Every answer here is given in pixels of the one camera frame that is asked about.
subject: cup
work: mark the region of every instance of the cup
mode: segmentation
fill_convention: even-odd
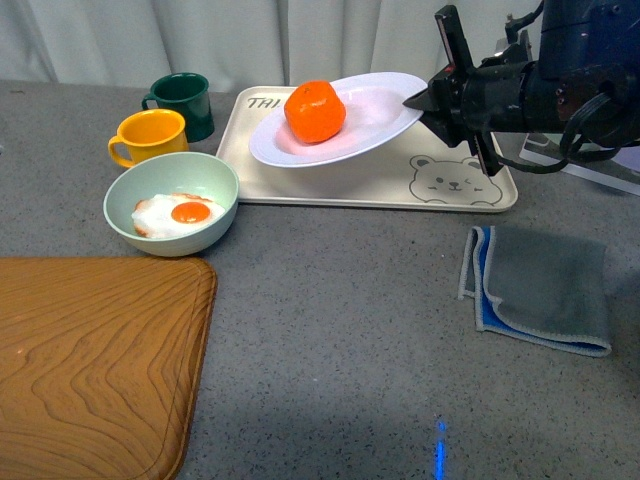
[[[213,116],[209,103],[209,81],[197,73],[174,73],[157,80],[142,99],[142,109],[155,101],[160,108],[175,110],[187,122],[187,141],[198,142],[213,133]]]
[[[109,153],[113,161],[126,168],[164,153],[187,152],[189,144],[184,133],[185,120],[177,112],[154,109],[134,113],[118,126],[117,134],[109,140]],[[116,151],[124,144],[131,159]]]

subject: orange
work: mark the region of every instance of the orange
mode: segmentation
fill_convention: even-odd
[[[319,143],[340,131],[347,109],[329,82],[312,80],[293,91],[284,104],[284,115],[300,141]]]

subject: yellow mug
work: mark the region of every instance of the yellow mug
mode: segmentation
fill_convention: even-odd
[[[131,168],[164,153],[186,152],[189,144],[185,125],[184,117],[173,110],[157,108],[134,113],[122,121],[117,134],[109,140],[109,154],[118,165]],[[116,152],[119,143],[125,145],[131,159]]]

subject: cutting board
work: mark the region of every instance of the cutting board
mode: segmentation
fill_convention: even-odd
[[[174,478],[216,288],[197,258],[0,259],[0,478]]]

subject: gray countertop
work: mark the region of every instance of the gray countertop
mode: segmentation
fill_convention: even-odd
[[[142,95],[0,82],[0,255],[141,255],[102,200],[123,171],[107,141]],[[192,150],[215,154],[235,95],[211,98],[216,132]],[[219,289],[178,479],[432,478],[437,419],[444,478],[638,478],[640,198],[513,177],[500,214],[241,205],[199,254]],[[489,224],[606,243],[610,356],[475,330],[457,283]]]

